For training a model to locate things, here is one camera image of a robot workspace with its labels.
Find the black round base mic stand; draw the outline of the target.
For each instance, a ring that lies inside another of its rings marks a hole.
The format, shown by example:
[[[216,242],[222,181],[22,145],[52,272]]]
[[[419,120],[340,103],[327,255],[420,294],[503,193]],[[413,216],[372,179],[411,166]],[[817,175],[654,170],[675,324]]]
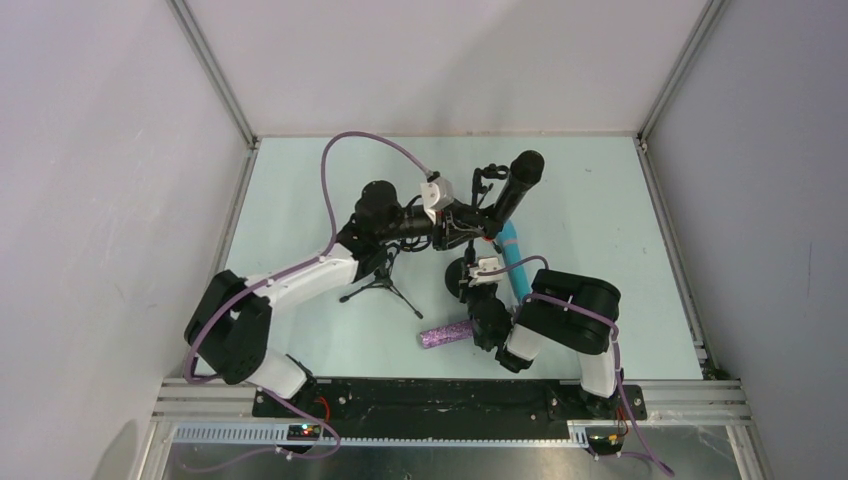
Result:
[[[460,302],[460,282],[468,281],[468,268],[476,262],[474,241],[469,240],[460,258],[451,262],[445,271],[445,286],[448,292]]]

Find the purple glitter microphone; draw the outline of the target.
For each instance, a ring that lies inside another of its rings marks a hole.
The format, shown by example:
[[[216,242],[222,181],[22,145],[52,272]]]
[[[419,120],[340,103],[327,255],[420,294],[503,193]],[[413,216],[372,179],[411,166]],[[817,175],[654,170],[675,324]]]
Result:
[[[465,340],[472,336],[472,322],[465,320],[422,331],[419,333],[418,338],[423,348],[431,349]]]

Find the black microphone orange end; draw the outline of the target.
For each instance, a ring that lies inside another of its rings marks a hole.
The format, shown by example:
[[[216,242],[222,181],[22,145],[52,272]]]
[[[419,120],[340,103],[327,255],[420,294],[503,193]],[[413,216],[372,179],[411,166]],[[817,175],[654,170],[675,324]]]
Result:
[[[494,239],[510,219],[526,193],[543,175],[544,157],[535,150],[521,152],[510,164],[506,182],[495,202],[484,210],[487,218],[484,237]]]

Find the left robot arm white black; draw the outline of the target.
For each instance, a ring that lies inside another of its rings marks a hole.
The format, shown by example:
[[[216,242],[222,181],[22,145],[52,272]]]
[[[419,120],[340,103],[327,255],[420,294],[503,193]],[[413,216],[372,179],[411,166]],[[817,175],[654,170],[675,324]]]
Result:
[[[295,397],[312,375],[291,355],[270,346],[275,308],[353,284],[384,265],[390,248],[405,247],[411,240],[422,238],[439,251],[477,238],[492,240],[523,195],[506,184],[489,206],[465,204],[452,197],[449,182],[431,177],[422,184],[420,197],[420,204],[404,206],[393,184],[372,181],[348,222],[332,232],[329,245],[316,256],[274,274],[217,273],[184,333],[190,347],[185,378],[193,383],[251,383],[286,400]]]

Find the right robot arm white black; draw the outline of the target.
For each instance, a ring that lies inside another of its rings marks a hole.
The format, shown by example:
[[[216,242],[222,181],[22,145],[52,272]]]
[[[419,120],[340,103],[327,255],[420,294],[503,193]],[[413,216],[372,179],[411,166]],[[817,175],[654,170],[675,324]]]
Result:
[[[615,397],[612,325],[620,291],[597,278],[547,268],[533,280],[521,266],[507,275],[519,302],[514,312],[497,297],[497,279],[472,278],[461,259],[446,269],[446,287],[467,308],[474,344],[494,351],[502,367],[519,373],[532,366],[547,340],[555,342],[577,353],[585,396]]]

